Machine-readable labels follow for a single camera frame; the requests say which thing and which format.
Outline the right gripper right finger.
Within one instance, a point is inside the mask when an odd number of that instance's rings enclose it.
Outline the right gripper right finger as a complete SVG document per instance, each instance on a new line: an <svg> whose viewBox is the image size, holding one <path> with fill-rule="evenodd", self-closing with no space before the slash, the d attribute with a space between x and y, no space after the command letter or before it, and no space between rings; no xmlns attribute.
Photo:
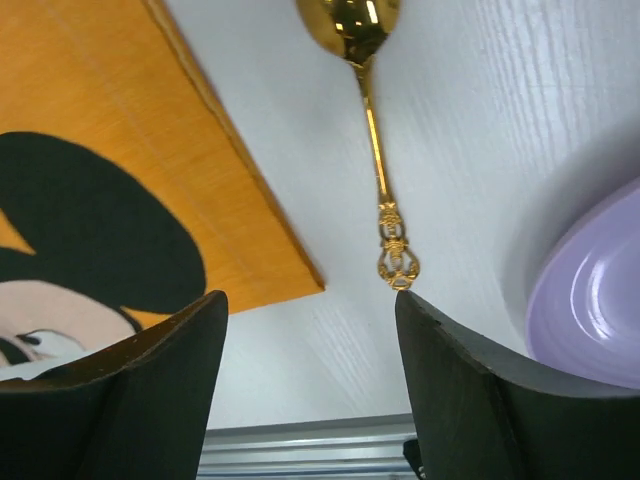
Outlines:
<svg viewBox="0 0 640 480"><path fill-rule="evenodd" d="M531 360L410 291L395 318L427 478L638 478L638 391Z"/></svg>

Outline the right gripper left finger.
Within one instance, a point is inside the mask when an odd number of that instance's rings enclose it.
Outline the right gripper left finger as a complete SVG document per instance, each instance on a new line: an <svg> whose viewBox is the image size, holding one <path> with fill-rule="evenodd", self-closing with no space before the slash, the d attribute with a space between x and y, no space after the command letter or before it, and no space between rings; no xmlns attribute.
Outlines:
<svg viewBox="0 0 640 480"><path fill-rule="evenodd" d="M4 479L193 479L220 368L228 299L34 379L1 384Z"/></svg>

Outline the lilac plate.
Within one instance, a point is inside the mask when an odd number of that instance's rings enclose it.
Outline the lilac plate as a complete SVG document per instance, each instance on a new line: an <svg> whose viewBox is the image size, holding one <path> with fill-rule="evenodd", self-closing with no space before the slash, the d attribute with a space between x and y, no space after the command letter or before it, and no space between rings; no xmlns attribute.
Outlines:
<svg viewBox="0 0 640 480"><path fill-rule="evenodd" d="M639 183L576 221L552 249L528 300L536 361L577 376L639 386Z"/></svg>

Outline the orange Mickey Mouse placemat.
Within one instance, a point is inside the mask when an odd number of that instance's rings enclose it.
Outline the orange Mickey Mouse placemat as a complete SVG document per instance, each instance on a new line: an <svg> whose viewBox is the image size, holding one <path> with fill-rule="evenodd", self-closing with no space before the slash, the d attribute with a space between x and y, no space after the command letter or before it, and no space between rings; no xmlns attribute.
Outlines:
<svg viewBox="0 0 640 480"><path fill-rule="evenodd" d="M161 1L1 5L1 363L323 281Z"/></svg>

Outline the gold spoon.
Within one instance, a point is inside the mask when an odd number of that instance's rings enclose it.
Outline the gold spoon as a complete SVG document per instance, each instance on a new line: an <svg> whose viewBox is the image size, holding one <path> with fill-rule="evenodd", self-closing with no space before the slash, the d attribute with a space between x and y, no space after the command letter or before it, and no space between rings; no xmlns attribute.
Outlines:
<svg viewBox="0 0 640 480"><path fill-rule="evenodd" d="M420 263L410 247L385 165L373 94L375 58L393 32L399 1L297 0L300 18L314 41L344 60L357 79L372 148L378 190L378 231L381 253L378 275L395 291L408 290L420 274Z"/></svg>

